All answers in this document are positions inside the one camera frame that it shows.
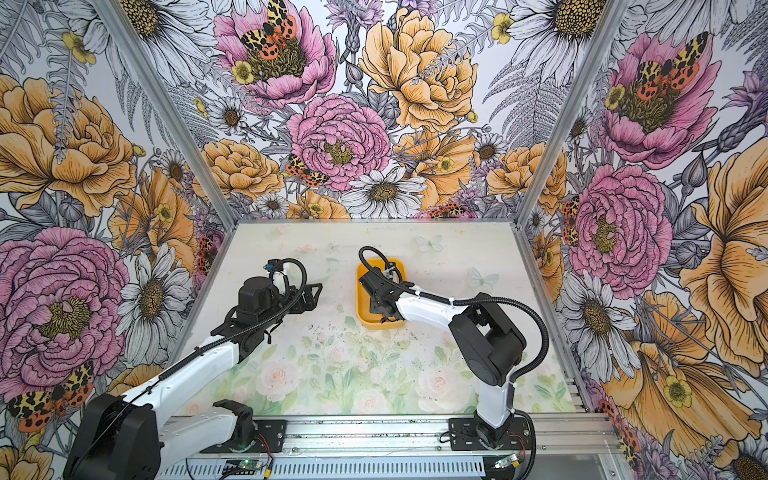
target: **wire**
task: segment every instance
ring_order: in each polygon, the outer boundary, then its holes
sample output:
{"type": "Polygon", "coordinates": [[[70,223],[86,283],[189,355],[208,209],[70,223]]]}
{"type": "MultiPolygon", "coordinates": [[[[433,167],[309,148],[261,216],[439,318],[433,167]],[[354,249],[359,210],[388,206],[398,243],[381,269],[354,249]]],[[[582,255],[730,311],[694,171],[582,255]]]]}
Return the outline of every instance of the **wire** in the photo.
{"type": "Polygon", "coordinates": [[[192,476],[192,471],[190,470],[190,459],[185,458],[184,464],[187,466],[187,475],[189,475],[190,480],[194,480],[194,477],[192,476]]]}
{"type": "Polygon", "coordinates": [[[306,287],[306,268],[304,268],[304,265],[302,263],[294,258],[286,258],[279,261],[274,268],[276,269],[280,265],[284,263],[293,263],[297,267],[299,267],[299,270],[301,270],[301,285],[299,286],[299,289],[296,291],[296,295],[289,301],[282,309],[278,310],[277,313],[274,313],[269,318],[258,322],[255,325],[249,326],[245,329],[242,329],[238,333],[234,333],[233,335],[230,335],[228,337],[218,339],[214,342],[208,343],[205,346],[196,347],[195,350],[190,353],[189,355],[185,356],[183,359],[179,360],[175,364],[173,364],[171,367],[169,367],[167,370],[162,372],[159,375],[160,380],[165,380],[171,375],[175,374],[182,368],[184,368],[186,365],[188,365],[192,360],[196,359],[198,356],[203,355],[205,352],[208,352],[212,349],[215,349],[216,347],[223,345],[224,343],[231,342],[234,339],[237,339],[241,336],[247,335],[248,333],[254,332],[258,329],[262,329],[263,327],[269,325],[270,323],[274,322],[276,319],[283,318],[290,309],[293,308],[294,305],[296,305],[299,302],[299,299],[302,296],[302,293],[304,291],[304,288],[306,287]]]}
{"type": "Polygon", "coordinates": [[[533,425],[533,419],[528,413],[523,412],[522,410],[515,410],[515,415],[519,415],[528,421],[528,430],[531,431],[531,438],[533,439],[533,442],[534,442],[534,444],[531,446],[531,457],[525,463],[525,470],[523,471],[522,477],[518,479],[518,480],[525,480],[528,477],[528,475],[531,473],[531,470],[533,469],[533,464],[536,461],[536,428],[533,425]]]}
{"type": "Polygon", "coordinates": [[[517,380],[518,377],[525,375],[526,373],[530,372],[531,370],[541,365],[542,362],[544,362],[544,359],[547,356],[547,352],[549,351],[549,333],[547,331],[547,326],[544,323],[544,320],[542,320],[541,317],[538,315],[538,313],[536,313],[536,311],[533,310],[530,306],[525,305],[523,302],[519,302],[517,300],[513,300],[511,298],[506,298],[503,296],[491,296],[488,298],[470,298],[470,299],[463,299],[463,300],[454,300],[452,303],[451,300],[440,295],[435,295],[434,293],[429,293],[429,292],[417,293],[413,289],[404,287],[398,283],[393,282],[390,278],[387,278],[387,276],[384,275],[384,273],[382,273],[380,269],[373,268],[371,264],[368,263],[368,260],[366,260],[365,252],[373,252],[379,257],[382,257],[383,259],[385,259],[385,265],[388,264],[389,259],[387,259],[383,253],[381,253],[374,247],[363,247],[357,253],[358,257],[360,258],[360,263],[362,263],[365,266],[365,268],[368,269],[369,272],[374,273],[381,280],[384,280],[385,283],[402,292],[410,293],[411,295],[418,295],[428,300],[434,300],[439,303],[444,303],[445,305],[452,304],[454,306],[472,306],[472,305],[479,305],[481,303],[500,303],[502,305],[513,306],[517,309],[522,310],[526,314],[528,314],[528,316],[530,316],[533,319],[533,321],[536,323],[539,333],[541,334],[541,349],[539,350],[538,355],[536,356],[536,358],[533,359],[533,361],[526,364],[522,368],[512,372],[512,374],[509,377],[510,383],[513,383],[515,380],[517,380]]]}

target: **metal base plate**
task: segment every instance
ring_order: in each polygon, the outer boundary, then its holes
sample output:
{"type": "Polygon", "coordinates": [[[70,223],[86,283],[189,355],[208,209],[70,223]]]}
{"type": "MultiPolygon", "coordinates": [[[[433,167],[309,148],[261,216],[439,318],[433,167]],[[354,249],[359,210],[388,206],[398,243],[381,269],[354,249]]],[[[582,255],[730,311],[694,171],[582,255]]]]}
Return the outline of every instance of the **metal base plate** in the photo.
{"type": "MultiPolygon", "coordinates": [[[[477,422],[473,418],[456,418],[448,420],[448,431],[451,436],[451,450],[467,452],[469,450],[485,450],[476,432],[477,422]]],[[[518,435],[525,443],[525,448],[534,448],[530,426],[522,417],[514,417],[509,424],[509,430],[504,444],[497,450],[522,450],[518,435]]]]}
{"type": "MultiPolygon", "coordinates": [[[[285,442],[286,425],[285,420],[261,420],[253,419],[253,424],[256,426],[256,434],[262,435],[266,439],[266,443],[270,446],[272,453],[280,453],[283,451],[283,442],[285,442]]],[[[200,453],[265,453],[266,449],[262,442],[254,440],[245,449],[234,450],[229,449],[224,445],[214,445],[200,453]]]]}

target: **orange flower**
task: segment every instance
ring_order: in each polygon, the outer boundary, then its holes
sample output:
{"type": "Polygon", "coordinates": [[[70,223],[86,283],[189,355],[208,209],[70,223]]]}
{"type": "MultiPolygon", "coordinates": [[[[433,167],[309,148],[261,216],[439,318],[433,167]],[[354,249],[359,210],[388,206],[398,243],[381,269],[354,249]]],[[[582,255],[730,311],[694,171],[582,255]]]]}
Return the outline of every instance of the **orange flower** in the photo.
{"type": "Polygon", "coordinates": [[[720,358],[752,376],[768,360],[768,138],[710,168],[709,207],[696,219],[714,232],[709,254],[680,271],[690,304],[707,316],[720,358]]]}
{"type": "Polygon", "coordinates": [[[533,239],[533,255],[536,258],[538,271],[544,278],[544,285],[549,293],[549,300],[554,302],[560,296],[563,287],[563,254],[560,251],[562,240],[560,237],[544,233],[533,239]]]}
{"type": "Polygon", "coordinates": [[[176,248],[176,260],[191,272],[197,242],[189,204],[174,191],[160,168],[152,170],[151,179],[141,176],[140,189],[141,194],[130,192],[119,197],[107,222],[114,238],[112,245],[118,250],[143,250],[154,262],[167,243],[176,248]]]}
{"type": "Polygon", "coordinates": [[[308,190],[305,197],[299,196],[297,200],[302,210],[307,212],[310,217],[322,218],[323,220],[328,220],[329,218],[349,218],[346,208],[337,199],[327,197],[326,195],[319,195],[314,190],[308,190]]]}
{"type": "Polygon", "coordinates": [[[360,67],[377,83],[371,90],[395,95],[401,127],[445,133],[472,109],[478,66],[465,55],[437,74],[424,74],[438,55],[453,46],[453,34],[435,30],[432,20],[418,10],[409,14],[405,8],[398,10],[397,25],[394,34],[381,22],[368,30],[360,67]],[[423,78],[415,80],[418,75],[423,78]]]}
{"type": "MultiPolygon", "coordinates": [[[[538,162],[541,161],[544,148],[545,144],[541,142],[530,149],[520,147],[517,151],[510,151],[506,155],[502,155],[499,158],[502,168],[488,172],[488,192],[492,195],[514,195],[517,192],[525,192],[531,184],[538,162]]],[[[561,151],[538,199],[539,205],[547,215],[553,215],[557,211],[565,196],[566,164],[565,152],[561,151]]]]}
{"type": "Polygon", "coordinates": [[[411,178],[424,177],[427,189],[421,192],[422,210],[444,204],[472,180],[472,165],[480,165],[475,138],[457,140],[453,135],[438,138],[435,132],[405,134],[392,148],[405,162],[418,162],[411,178]]]}
{"type": "MultiPolygon", "coordinates": [[[[203,158],[227,198],[230,193],[237,192],[256,200],[285,187],[280,165],[245,142],[226,139],[210,142],[203,147],[203,158]]],[[[193,189],[199,196],[204,196],[197,178],[193,189]]]]}
{"type": "MultiPolygon", "coordinates": [[[[750,420],[752,411],[725,391],[733,387],[720,365],[704,361],[713,346],[704,324],[696,323],[672,293],[648,291],[642,299],[639,335],[646,338],[631,343],[641,369],[633,379],[620,371],[621,379],[605,383],[605,392],[630,424],[659,442],[674,430],[671,447],[676,455],[689,455],[711,435],[721,435],[725,449],[715,465],[728,465],[739,455],[736,441],[747,435],[757,438],[760,422],[750,420]],[[687,334],[670,319],[685,322],[681,328],[687,334]]],[[[737,386],[747,389],[742,382],[737,386]]]]}
{"type": "Polygon", "coordinates": [[[8,480],[50,480],[53,477],[53,454],[29,447],[23,456],[16,447],[0,447],[0,478],[8,480]]]}
{"type": "Polygon", "coordinates": [[[91,101],[76,91],[72,131],[56,151],[59,120],[51,98],[60,93],[41,78],[28,78],[21,87],[0,75],[0,191],[26,194],[17,209],[36,204],[46,189],[67,192],[96,217],[116,195],[136,187],[133,145],[96,97],[91,101]]]}
{"type": "Polygon", "coordinates": [[[120,396],[126,393],[128,390],[139,386],[147,380],[151,379],[160,373],[164,368],[160,365],[137,365],[132,369],[123,370],[118,377],[112,380],[112,383],[107,389],[107,393],[114,396],[120,396]]]}

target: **floral wallpaper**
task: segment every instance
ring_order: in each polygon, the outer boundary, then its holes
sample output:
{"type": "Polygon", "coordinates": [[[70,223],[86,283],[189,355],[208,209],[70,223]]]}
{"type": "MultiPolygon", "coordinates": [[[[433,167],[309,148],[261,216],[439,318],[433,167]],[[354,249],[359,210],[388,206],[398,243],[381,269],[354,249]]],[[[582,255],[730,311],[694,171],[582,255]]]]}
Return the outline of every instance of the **floral wallpaper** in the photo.
{"type": "Polygon", "coordinates": [[[239,218],[429,219],[515,215],[605,0],[122,4],[239,218]]]}
{"type": "Polygon", "coordinates": [[[766,18],[631,2],[523,225],[636,478],[768,478],[766,18]]]}
{"type": "Polygon", "coordinates": [[[224,235],[92,9],[0,18],[0,473],[48,480],[88,399],[162,370],[224,235]]]}

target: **daisy center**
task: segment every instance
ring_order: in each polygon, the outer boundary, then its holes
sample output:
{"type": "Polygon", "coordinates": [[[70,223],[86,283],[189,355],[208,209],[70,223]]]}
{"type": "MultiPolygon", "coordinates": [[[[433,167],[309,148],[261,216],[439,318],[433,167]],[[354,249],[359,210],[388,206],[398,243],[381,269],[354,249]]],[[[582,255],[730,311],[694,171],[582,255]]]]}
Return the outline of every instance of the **daisy center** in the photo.
{"type": "Polygon", "coordinates": [[[296,38],[291,38],[286,41],[285,47],[280,49],[277,58],[264,60],[260,55],[252,54],[248,57],[248,62],[251,64],[251,72],[244,74],[244,76],[253,73],[261,81],[279,78],[283,75],[301,77],[306,67],[306,53],[299,46],[299,41],[296,38]]]}
{"type": "Polygon", "coordinates": [[[765,466],[752,455],[741,453],[731,465],[733,465],[739,478],[744,478],[744,480],[768,479],[768,471],[765,466]]]}
{"type": "Polygon", "coordinates": [[[480,155],[480,160],[486,161],[496,155],[496,149],[493,145],[485,145],[484,147],[480,148],[478,154],[480,155]]]}
{"type": "Polygon", "coordinates": [[[140,308],[141,314],[145,319],[153,319],[163,308],[165,299],[165,290],[163,284],[158,280],[152,280],[147,283],[144,293],[141,295],[140,308]]]}
{"type": "Polygon", "coordinates": [[[49,339],[55,338],[59,333],[67,333],[71,339],[78,338],[91,321],[88,303],[76,296],[66,302],[54,303],[48,310],[51,311],[51,321],[40,325],[38,331],[49,339]]]}
{"type": "Polygon", "coordinates": [[[237,113],[237,110],[226,110],[224,112],[224,121],[226,121],[227,125],[234,127],[240,123],[240,114],[237,113]]]}
{"type": "Polygon", "coordinates": [[[605,312],[605,308],[595,300],[587,300],[584,304],[584,317],[587,325],[595,333],[605,335],[611,329],[611,319],[605,312]]]}
{"type": "Polygon", "coordinates": [[[181,181],[181,178],[184,176],[184,171],[182,170],[181,165],[170,164],[168,166],[168,176],[177,182],[181,181]]]}
{"type": "Polygon", "coordinates": [[[139,36],[147,38],[156,32],[157,12],[148,0],[121,0],[121,3],[139,36]]]}
{"type": "Polygon", "coordinates": [[[600,253],[610,253],[614,251],[614,247],[618,240],[616,240],[616,225],[608,223],[605,220],[605,215],[598,218],[598,231],[592,235],[592,241],[598,248],[600,253]]]}
{"type": "Polygon", "coordinates": [[[589,37],[598,26],[606,0],[563,0],[558,3],[554,26],[572,37],[589,37]]]}
{"type": "Polygon", "coordinates": [[[325,152],[331,156],[331,163],[334,165],[346,165],[352,161],[352,149],[341,140],[337,140],[333,145],[326,142],[325,152]]]}
{"type": "Polygon", "coordinates": [[[371,188],[371,198],[377,202],[386,202],[395,198],[397,187],[394,184],[375,185],[371,188]]]}

